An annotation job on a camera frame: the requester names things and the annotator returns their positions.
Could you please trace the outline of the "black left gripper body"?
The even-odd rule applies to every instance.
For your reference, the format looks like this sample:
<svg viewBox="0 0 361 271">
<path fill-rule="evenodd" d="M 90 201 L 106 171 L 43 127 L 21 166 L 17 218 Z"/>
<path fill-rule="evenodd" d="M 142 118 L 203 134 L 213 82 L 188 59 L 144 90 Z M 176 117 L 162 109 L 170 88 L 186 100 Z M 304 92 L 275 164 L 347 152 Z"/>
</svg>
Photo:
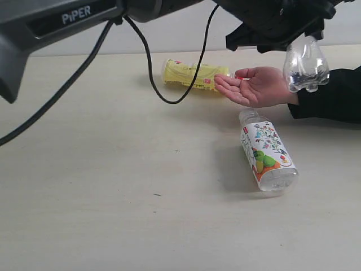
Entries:
<svg viewBox="0 0 361 271">
<path fill-rule="evenodd" d="M 226 47 L 255 46 L 259 53 L 286 51 L 299 36 L 323 39 L 324 21 L 336 14 L 337 1 L 216 1 L 242 24 L 226 36 Z"/>
</svg>

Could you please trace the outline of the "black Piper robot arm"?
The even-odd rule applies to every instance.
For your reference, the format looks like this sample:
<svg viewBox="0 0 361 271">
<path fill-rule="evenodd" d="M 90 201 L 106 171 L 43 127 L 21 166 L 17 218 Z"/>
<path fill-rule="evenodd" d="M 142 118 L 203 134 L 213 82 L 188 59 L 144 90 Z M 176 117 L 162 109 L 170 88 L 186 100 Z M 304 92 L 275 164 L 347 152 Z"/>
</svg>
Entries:
<svg viewBox="0 0 361 271">
<path fill-rule="evenodd" d="M 2 1 L 1 97 L 17 99 L 28 56 L 95 25 L 129 16 L 146 23 L 194 1 Z M 219 6 L 241 21 L 226 36 L 234 51 L 255 46 L 260 53 L 284 51 L 300 35 L 322 39 L 324 21 L 336 13 L 336 1 L 219 1 Z"/>
</svg>

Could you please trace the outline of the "black sleeved forearm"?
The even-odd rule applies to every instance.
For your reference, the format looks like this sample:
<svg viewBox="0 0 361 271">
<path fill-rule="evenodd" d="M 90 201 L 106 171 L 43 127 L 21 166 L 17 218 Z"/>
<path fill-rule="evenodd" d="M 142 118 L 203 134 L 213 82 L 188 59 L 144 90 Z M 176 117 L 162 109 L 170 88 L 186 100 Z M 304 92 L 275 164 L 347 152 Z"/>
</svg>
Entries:
<svg viewBox="0 0 361 271">
<path fill-rule="evenodd" d="M 330 71 L 329 83 L 314 93 L 297 92 L 298 104 L 288 104 L 294 119 L 320 118 L 360 124 L 360 67 Z"/>
</svg>

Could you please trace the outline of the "person's open bare hand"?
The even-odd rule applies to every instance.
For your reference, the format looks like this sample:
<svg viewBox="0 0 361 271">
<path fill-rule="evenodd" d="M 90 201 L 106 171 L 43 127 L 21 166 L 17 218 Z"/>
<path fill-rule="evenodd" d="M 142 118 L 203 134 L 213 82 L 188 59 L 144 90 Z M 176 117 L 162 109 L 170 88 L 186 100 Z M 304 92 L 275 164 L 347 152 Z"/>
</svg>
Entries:
<svg viewBox="0 0 361 271">
<path fill-rule="evenodd" d="M 235 77 L 214 76 L 215 88 L 234 103 L 250 108 L 280 104 L 298 105 L 296 93 L 288 89 L 281 70 L 274 67 L 244 68 Z"/>
</svg>

